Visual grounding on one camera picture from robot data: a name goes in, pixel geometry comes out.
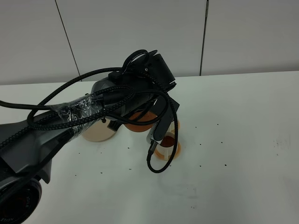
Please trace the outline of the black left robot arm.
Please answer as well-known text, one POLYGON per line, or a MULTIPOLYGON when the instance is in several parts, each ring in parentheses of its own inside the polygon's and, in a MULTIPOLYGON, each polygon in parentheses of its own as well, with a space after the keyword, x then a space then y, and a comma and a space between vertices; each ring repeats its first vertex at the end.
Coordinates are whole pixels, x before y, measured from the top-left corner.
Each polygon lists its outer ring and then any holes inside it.
POLYGON ((162 142, 170 124, 178 125, 179 104, 168 92, 175 77, 162 56, 144 49, 132 53, 121 67, 103 68, 74 78, 37 105, 1 102, 28 110, 24 121, 0 126, 0 221, 23 223, 42 195, 40 181, 50 181, 53 157, 69 141, 96 122, 117 131, 123 124, 151 125, 147 161, 162 142), (89 94, 58 105, 49 101, 72 84, 107 73, 89 94))

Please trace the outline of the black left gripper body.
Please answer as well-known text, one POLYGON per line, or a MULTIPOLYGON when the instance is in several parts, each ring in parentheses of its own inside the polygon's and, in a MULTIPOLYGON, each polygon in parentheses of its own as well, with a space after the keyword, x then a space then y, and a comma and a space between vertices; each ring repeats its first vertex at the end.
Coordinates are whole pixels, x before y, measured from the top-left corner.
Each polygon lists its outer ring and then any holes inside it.
POLYGON ((138 107, 137 109, 125 115, 124 120, 112 120, 112 127, 120 127, 121 125, 135 125, 135 126, 148 126, 152 125, 157 119, 157 115, 150 110, 156 103, 157 99, 138 107))

